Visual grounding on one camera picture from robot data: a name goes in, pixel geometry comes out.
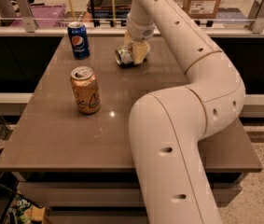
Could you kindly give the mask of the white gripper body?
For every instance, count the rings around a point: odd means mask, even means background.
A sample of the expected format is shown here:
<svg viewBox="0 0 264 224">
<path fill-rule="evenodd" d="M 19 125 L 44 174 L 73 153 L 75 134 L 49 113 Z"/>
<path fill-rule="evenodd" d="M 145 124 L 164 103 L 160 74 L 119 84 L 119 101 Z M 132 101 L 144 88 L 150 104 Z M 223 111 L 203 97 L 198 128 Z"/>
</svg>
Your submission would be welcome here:
<svg viewBox="0 0 264 224">
<path fill-rule="evenodd" d="M 155 26 L 154 24 L 149 24 L 149 25 L 139 24 L 132 19 L 131 14 L 128 14 L 126 29 L 130 38 L 133 41 L 141 42 L 148 40 L 153 36 Z"/>
</svg>

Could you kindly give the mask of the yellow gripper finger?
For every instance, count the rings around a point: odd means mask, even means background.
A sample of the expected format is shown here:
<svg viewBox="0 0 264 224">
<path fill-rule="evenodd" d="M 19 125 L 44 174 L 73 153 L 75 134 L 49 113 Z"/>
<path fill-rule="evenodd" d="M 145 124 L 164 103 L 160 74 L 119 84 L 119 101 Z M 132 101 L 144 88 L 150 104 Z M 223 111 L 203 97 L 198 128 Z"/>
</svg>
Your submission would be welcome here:
<svg viewBox="0 0 264 224">
<path fill-rule="evenodd" d="M 148 56 L 150 46 L 146 41 L 134 42 L 132 44 L 133 63 L 140 64 Z"/>
<path fill-rule="evenodd" d="M 124 35 L 124 44 L 125 45 L 129 45 L 133 42 L 133 40 L 131 39 L 130 35 L 128 32 L 125 32 L 125 35 Z"/>
</svg>

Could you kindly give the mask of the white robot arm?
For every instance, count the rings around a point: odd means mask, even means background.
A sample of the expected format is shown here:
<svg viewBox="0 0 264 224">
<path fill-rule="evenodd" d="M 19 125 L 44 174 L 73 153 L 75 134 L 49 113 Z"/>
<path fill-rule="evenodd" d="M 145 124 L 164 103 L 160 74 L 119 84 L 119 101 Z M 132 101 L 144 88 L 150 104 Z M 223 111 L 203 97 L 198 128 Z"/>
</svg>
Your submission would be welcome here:
<svg viewBox="0 0 264 224">
<path fill-rule="evenodd" d="M 129 117 L 134 166 L 150 224 L 222 224 L 198 143 L 237 119 L 243 80 L 224 51 L 174 0 L 132 0 L 134 41 L 155 30 L 188 82 L 140 98 Z"/>
</svg>

